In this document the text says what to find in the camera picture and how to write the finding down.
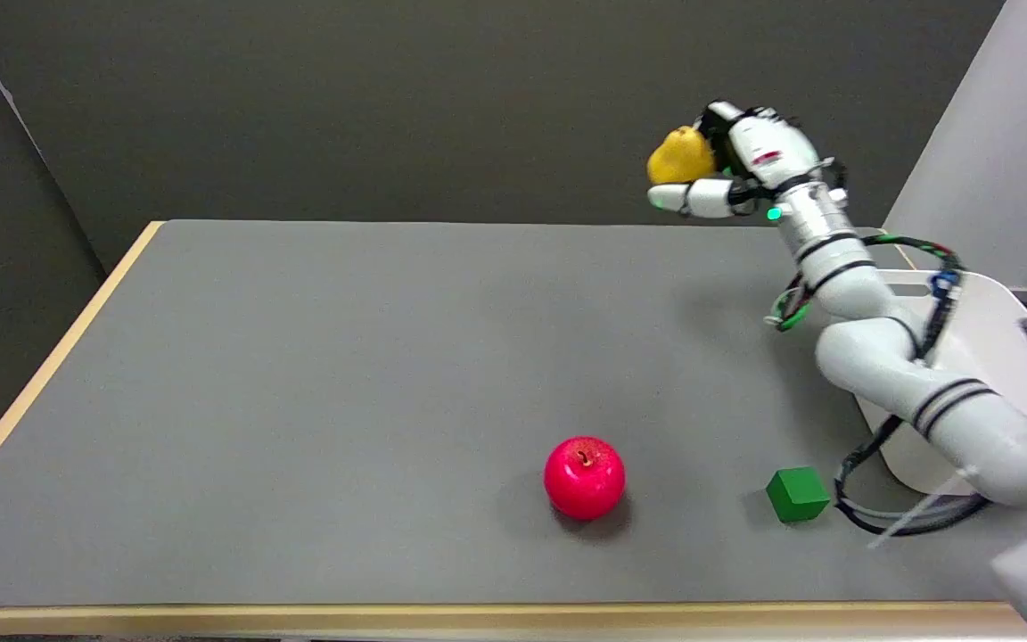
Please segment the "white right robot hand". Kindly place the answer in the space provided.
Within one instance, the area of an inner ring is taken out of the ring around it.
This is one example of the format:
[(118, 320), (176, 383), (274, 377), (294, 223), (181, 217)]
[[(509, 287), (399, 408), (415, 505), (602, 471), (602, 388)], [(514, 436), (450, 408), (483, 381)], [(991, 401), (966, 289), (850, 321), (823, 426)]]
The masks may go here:
[(705, 106), (693, 125), (669, 133), (645, 171), (647, 200), (682, 217), (722, 219), (765, 211), (778, 220), (798, 212), (796, 199), (840, 198), (827, 183), (823, 159), (793, 120), (770, 107), (743, 110), (726, 101)]

